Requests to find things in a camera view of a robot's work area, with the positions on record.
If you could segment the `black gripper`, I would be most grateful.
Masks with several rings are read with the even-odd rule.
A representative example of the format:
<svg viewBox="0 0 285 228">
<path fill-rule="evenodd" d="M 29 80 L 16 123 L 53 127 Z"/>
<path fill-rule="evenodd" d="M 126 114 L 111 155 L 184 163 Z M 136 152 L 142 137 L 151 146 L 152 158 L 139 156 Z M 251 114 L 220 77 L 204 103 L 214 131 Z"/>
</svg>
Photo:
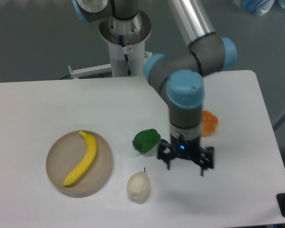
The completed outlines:
<svg viewBox="0 0 285 228">
<path fill-rule="evenodd" d="M 215 148 L 200 146 L 200 136 L 192 140 L 184 140 L 181 136 L 176 138 L 171 134 L 171 144 L 161 139 L 157 150 L 157 159 L 162 160 L 167 169 L 170 169 L 171 160 L 175 158 L 193 161 L 200 166 L 200 175 L 203 177 L 204 171 L 214 169 Z"/>
</svg>

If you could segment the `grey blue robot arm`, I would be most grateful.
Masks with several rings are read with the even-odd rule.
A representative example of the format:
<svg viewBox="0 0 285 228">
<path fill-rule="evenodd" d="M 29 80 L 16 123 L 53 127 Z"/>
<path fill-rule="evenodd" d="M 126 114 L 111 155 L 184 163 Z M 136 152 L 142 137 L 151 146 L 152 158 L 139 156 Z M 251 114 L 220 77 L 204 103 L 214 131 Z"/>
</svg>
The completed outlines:
<svg viewBox="0 0 285 228">
<path fill-rule="evenodd" d="M 148 56 L 145 41 L 152 29 L 136 0 L 75 0 L 82 22 L 99 21 L 110 63 L 84 73 L 110 70 L 113 77 L 144 76 L 169 108 L 171 140 L 161 140 L 157 157 L 167 165 L 175 158 L 190 160 L 202 171 L 213 169 L 214 148 L 202 148 L 203 78 L 235 64 L 237 49 L 217 36 L 199 0 L 168 2 L 188 52 L 180 57 Z"/>
</svg>

